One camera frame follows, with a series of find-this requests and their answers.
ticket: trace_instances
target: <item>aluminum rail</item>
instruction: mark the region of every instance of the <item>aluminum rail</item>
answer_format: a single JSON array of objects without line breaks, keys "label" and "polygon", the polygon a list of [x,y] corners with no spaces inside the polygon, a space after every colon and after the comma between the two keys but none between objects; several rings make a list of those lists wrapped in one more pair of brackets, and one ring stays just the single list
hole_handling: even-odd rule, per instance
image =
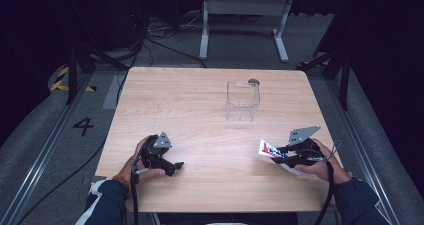
[{"label": "aluminum rail", "polygon": [[69,105],[65,106],[65,108],[63,109],[61,115],[59,116],[59,119],[57,120],[52,132],[50,133],[43,148],[38,154],[34,164],[28,170],[24,182],[16,193],[12,203],[9,205],[9,208],[7,209],[6,213],[3,215],[3,218],[0,221],[1,225],[13,225],[18,221],[18,218],[20,217],[26,203],[28,202],[29,197],[34,191],[34,188],[40,180],[40,177],[43,174],[47,163],[49,162],[55,148],[57,147],[57,144],[59,142],[59,139],[61,138],[64,127],[68,122],[70,114],[74,110],[76,104],[78,103],[78,100],[81,98],[83,94],[82,91],[85,87],[88,86],[92,76],[93,73],[81,75],[81,80],[78,85],[79,92],[77,92],[72,102]]},{"label": "aluminum rail", "polygon": [[337,86],[334,80],[326,80],[326,85],[328,89],[330,90],[330,93],[332,95],[331,98],[333,102],[336,104],[337,110],[339,111],[341,117],[343,118],[343,121],[346,125],[349,135],[353,141],[353,145],[354,145],[353,150],[358,158],[359,165],[361,166],[362,171],[364,172],[365,179],[367,180],[368,184],[371,186],[371,188],[374,189],[374,191],[380,198],[380,204],[378,205],[380,212],[383,214],[383,216],[388,220],[390,224],[400,224],[393,210],[393,207],[390,204],[390,201],[386,195],[386,192],[383,189],[381,180],[378,177],[377,173],[375,172],[375,169],[371,163],[370,158],[367,155],[364,145],[361,139],[359,138],[359,134],[357,133],[355,129],[352,119],[350,118],[349,113],[345,111],[342,105],[340,104],[340,101],[338,99],[339,92],[337,90]]}]

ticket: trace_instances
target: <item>wooden table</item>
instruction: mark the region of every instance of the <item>wooden table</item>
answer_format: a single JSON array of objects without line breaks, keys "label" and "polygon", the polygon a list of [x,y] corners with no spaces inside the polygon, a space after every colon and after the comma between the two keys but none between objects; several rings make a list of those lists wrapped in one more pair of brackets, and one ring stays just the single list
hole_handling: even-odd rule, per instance
[{"label": "wooden table", "polygon": [[[226,120],[228,81],[260,81],[252,122]],[[185,162],[172,177],[139,184],[143,212],[319,211],[328,185],[295,176],[258,155],[260,139],[279,147],[290,130],[320,125],[333,141],[306,75],[300,71],[132,68],[96,171],[112,178],[145,136],[169,136],[164,158]],[[131,198],[127,207],[132,210]]]}]

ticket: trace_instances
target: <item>sleeve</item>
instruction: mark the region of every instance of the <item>sleeve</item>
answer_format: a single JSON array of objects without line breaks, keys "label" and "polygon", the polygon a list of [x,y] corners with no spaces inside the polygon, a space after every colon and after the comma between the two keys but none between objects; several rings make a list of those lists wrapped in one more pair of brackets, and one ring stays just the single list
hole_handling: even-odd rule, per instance
[{"label": "sleeve", "polygon": [[125,210],[128,188],[117,180],[94,183],[86,200],[85,212],[76,225],[119,224]]},{"label": "sleeve", "polygon": [[336,185],[334,197],[343,225],[389,224],[376,208],[377,194],[363,181],[352,178]]}]

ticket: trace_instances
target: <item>gray bracket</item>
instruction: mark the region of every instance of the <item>gray bracket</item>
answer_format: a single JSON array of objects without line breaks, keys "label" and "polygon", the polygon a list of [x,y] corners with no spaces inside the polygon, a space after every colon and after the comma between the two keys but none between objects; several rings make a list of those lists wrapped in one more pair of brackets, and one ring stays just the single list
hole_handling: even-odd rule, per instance
[{"label": "gray bracket", "polygon": [[308,139],[312,134],[321,129],[321,126],[313,126],[291,130],[288,145],[293,146]]},{"label": "gray bracket", "polygon": [[154,148],[172,148],[172,143],[169,140],[166,133],[162,132],[158,139],[156,139],[155,144],[153,144]]}]

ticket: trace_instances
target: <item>cable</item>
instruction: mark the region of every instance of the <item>cable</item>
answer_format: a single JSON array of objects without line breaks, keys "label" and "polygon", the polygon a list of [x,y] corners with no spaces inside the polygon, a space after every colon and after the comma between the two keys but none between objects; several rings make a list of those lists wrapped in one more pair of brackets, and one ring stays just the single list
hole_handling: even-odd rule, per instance
[{"label": "cable", "polygon": [[[141,50],[141,46],[136,46],[136,44],[134,44],[133,45],[133,47],[135,48],[135,50],[134,49],[130,49],[130,52],[129,53],[127,53],[127,54],[124,54],[124,55],[121,55],[121,56],[118,56],[118,57],[114,57],[113,59],[115,59],[116,61],[122,61],[122,60],[125,60],[125,59],[128,59],[128,58],[131,58],[131,57],[134,57],[134,56],[136,56],[137,54],[138,54],[138,52],[140,52],[140,50]],[[101,59],[101,58],[95,58],[95,57],[91,57],[91,60],[93,60],[93,62],[95,62],[95,63],[100,63],[100,64],[104,64],[104,63],[108,63],[107,61],[105,61],[105,60],[103,60],[103,59]]]},{"label": "cable", "polygon": [[98,49],[100,49],[100,46],[99,46],[99,45],[97,45],[96,41],[94,40],[93,36],[91,35],[90,30],[88,29],[87,24],[85,23],[84,19],[82,19],[82,16],[81,16],[81,14],[80,14],[79,10],[77,9],[77,6],[75,5],[74,0],[69,0],[69,1],[72,3],[72,7],[74,8],[75,12],[77,13],[78,18],[80,19],[80,21],[81,21],[82,25],[84,26],[85,31],[87,32],[88,36],[90,37],[91,42],[93,42],[93,44],[94,44],[94,45],[95,45]]},{"label": "cable", "polygon": [[136,188],[136,183],[132,179],[132,176],[133,176],[133,174],[131,173],[131,195],[133,197],[134,224],[138,224],[137,188]]},{"label": "cable", "polygon": [[94,152],[93,155],[84,163],[82,164],[77,170],[75,170],[73,173],[71,173],[69,176],[67,176],[65,179],[63,179],[59,184],[57,184],[52,190],[50,190],[46,195],[44,195],[38,202],[36,202],[23,216],[22,218],[16,223],[16,225],[21,224],[26,217],[44,200],[46,199],[50,194],[52,194],[54,191],[56,191],[60,186],[62,186],[65,182],[67,182],[70,178],[72,178],[75,174],[77,174],[81,169],[83,169],[93,158],[99,153],[99,151],[103,148],[105,145],[106,139],[102,142],[102,144],[97,148],[97,150]]},{"label": "cable", "polygon": [[[197,27],[197,28],[202,28],[202,27],[199,27],[199,26],[197,26],[197,25],[191,25],[194,21],[196,21],[200,16],[202,16],[203,14],[202,13],[200,13],[199,15],[197,15],[196,17],[194,17],[192,20],[190,20],[190,22],[188,22],[188,23],[186,23],[186,24],[184,24],[184,25],[180,25],[179,27],[180,28],[184,28],[184,27],[190,27],[189,29],[191,29],[191,28],[193,28],[193,27]],[[167,30],[167,29],[172,29],[172,27],[171,26],[160,26],[160,27],[157,27],[157,28],[150,28],[150,29],[148,29],[147,31],[148,32],[156,32],[156,31],[160,31],[160,30]]]},{"label": "cable", "polygon": [[147,49],[147,51],[149,51],[149,56],[150,56],[150,59],[152,60],[149,64],[149,67],[151,67],[153,65],[153,63],[155,63],[155,59],[152,56],[152,51],[150,50],[150,48],[148,46],[146,46],[146,44],[144,44],[144,42],[142,44]]},{"label": "cable", "polygon": [[342,145],[342,141],[337,140],[334,142],[333,144],[333,148],[331,149],[331,154],[330,156],[327,158],[327,161],[330,160],[331,157],[334,156],[334,154],[337,152],[337,149]]},{"label": "cable", "polygon": [[333,188],[334,188],[334,168],[329,161],[325,162],[328,168],[328,193],[327,198],[325,199],[324,206],[321,210],[321,213],[318,216],[315,225],[321,224],[322,219],[324,218],[325,212],[327,211],[328,205],[330,204],[331,197],[333,196]]},{"label": "cable", "polygon": [[[132,68],[134,66],[135,60],[137,58],[137,55],[134,55],[134,58],[130,64],[130,68]],[[125,81],[127,80],[127,76],[128,76],[128,71],[125,74],[124,80],[122,80],[122,83],[119,83],[119,70],[118,70],[118,77],[116,78],[116,80],[118,81],[118,92],[116,93],[116,107],[118,107],[118,101],[119,101],[119,97],[121,95],[121,91],[122,91],[122,86],[124,85]]]},{"label": "cable", "polygon": [[178,51],[178,50],[175,50],[175,49],[173,49],[173,48],[170,48],[170,47],[168,47],[168,46],[165,46],[165,45],[163,45],[163,44],[160,44],[160,43],[158,43],[158,42],[156,42],[156,41],[153,41],[153,40],[151,40],[151,39],[149,39],[149,38],[146,38],[146,39],[147,39],[147,40],[149,40],[151,43],[157,44],[157,45],[159,45],[159,46],[161,46],[161,47],[163,47],[163,48],[169,49],[169,50],[171,50],[171,51],[173,51],[173,52],[179,53],[179,54],[184,55],[184,56],[187,56],[187,57],[191,57],[191,58],[195,59],[196,61],[200,62],[200,64],[202,64],[202,67],[203,67],[203,68],[208,68],[202,60],[200,60],[199,58],[197,58],[197,57],[195,57],[195,56],[192,56],[192,55],[187,54],[187,53],[180,52],[180,51]]}]

